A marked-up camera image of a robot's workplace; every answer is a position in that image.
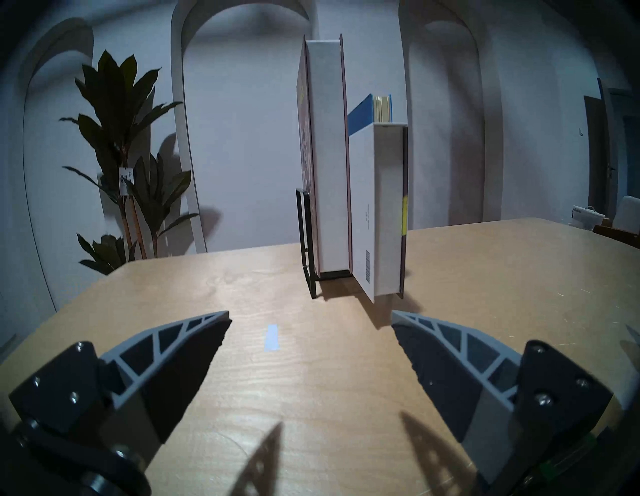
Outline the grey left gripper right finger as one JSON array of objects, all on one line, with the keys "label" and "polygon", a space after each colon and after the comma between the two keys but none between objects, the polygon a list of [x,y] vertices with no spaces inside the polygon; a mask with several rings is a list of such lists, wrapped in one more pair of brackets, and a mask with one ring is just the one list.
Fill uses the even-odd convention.
[{"label": "grey left gripper right finger", "polygon": [[554,457],[570,460],[613,397],[542,340],[518,353],[478,329],[401,310],[392,328],[484,483],[530,483]]}]

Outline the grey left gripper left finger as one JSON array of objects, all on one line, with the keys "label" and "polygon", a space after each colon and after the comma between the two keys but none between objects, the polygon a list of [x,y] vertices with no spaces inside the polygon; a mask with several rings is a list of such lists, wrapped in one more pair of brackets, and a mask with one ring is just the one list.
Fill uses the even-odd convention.
[{"label": "grey left gripper left finger", "polygon": [[222,345],[228,311],[146,329],[98,356],[75,342],[18,386],[9,400],[23,421],[104,449],[126,447],[146,468],[198,393]]}]

